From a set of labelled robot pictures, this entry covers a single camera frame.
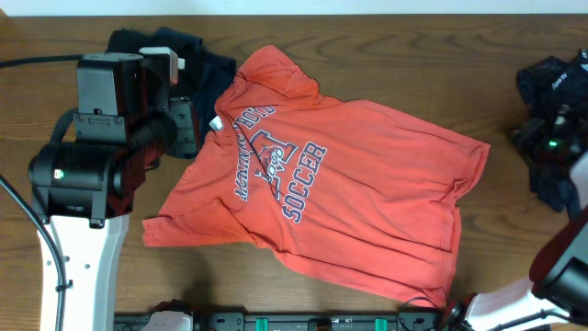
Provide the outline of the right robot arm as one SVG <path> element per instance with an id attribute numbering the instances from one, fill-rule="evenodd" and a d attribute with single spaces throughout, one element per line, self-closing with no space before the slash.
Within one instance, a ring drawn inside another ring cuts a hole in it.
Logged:
<path id="1" fill-rule="evenodd" d="M 453 302 L 440 325 L 449 330 L 533 330 L 587 325 L 587 121 L 532 118 L 512 141 L 532 170 L 571 182 L 571 221 L 537 253 L 529 274 L 498 291 Z"/>

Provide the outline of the orange-red soccer t-shirt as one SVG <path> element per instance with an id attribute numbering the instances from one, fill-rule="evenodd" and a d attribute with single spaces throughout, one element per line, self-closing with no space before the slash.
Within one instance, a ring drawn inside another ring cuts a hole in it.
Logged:
<path id="1" fill-rule="evenodd" d="M 273 45 L 245 61 L 215 111 L 221 128 L 144 222 L 147 246 L 251 243 L 309 277 L 446 303 L 457 202 L 479 182 L 487 143 L 323 96 Z"/>

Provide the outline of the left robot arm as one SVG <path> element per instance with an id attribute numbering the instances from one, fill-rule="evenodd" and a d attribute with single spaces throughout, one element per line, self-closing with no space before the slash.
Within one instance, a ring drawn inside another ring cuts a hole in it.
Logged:
<path id="1" fill-rule="evenodd" d="M 200 146 L 191 102 L 170 93 L 184 66 L 167 47 L 79 60 L 78 106 L 28 168 L 44 262 L 42 329 L 114 327 L 135 191 L 163 155 L 190 159 Z"/>

